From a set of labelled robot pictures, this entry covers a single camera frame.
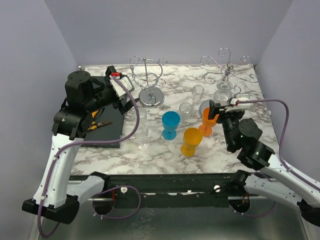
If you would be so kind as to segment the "clear ribbed wine glass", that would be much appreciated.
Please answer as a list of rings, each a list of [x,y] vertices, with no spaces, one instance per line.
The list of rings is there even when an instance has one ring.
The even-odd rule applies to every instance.
[[[146,127],[147,121],[148,121],[147,111],[143,107],[138,107],[138,111],[139,111],[139,126]],[[133,122],[136,125],[137,124],[137,113],[136,113],[135,108],[133,109],[132,117],[133,117]]]

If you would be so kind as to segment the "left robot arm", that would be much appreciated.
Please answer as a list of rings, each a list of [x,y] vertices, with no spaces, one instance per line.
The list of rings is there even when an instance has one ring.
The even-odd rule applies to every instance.
[[[51,149],[39,187],[22,210],[57,223],[70,224],[80,206],[94,195],[107,197],[108,176],[93,172],[75,187],[68,187],[71,170],[94,118],[92,113],[112,105],[121,114],[137,103],[135,89],[127,75],[109,66],[102,81],[84,70],[70,73],[65,83],[66,98],[53,119]]]

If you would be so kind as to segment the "tall clear flute glass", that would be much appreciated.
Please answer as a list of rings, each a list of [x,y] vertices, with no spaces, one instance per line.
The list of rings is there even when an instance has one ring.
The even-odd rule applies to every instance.
[[[194,85],[192,88],[192,93],[191,93],[191,105],[192,105],[191,115],[192,116],[196,114],[196,107],[198,106],[199,102],[203,97],[204,90],[205,90],[204,87],[200,84]]]

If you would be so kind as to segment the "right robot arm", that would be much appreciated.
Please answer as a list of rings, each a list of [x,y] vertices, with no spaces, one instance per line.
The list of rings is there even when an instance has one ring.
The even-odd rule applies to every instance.
[[[224,103],[209,102],[209,120],[216,119],[223,128],[227,151],[239,152],[237,159],[247,168],[275,179],[263,180],[253,173],[237,171],[230,191],[241,196],[245,192],[287,205],[300,212],[301,217],[315,226],[320,225],[320,183],[287,163],[282,152],[260,141],[262,130],[244,113],[254,103],[245,95]]]

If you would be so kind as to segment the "small clear wine glass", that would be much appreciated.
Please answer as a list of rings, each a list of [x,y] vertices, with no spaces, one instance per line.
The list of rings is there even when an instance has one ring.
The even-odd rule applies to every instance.
[[[228,81],[219,81],[216,84],[217,91],[213,94],[213,99],[218,102],[226,102],[233,97],[231,90],[233,85]]]

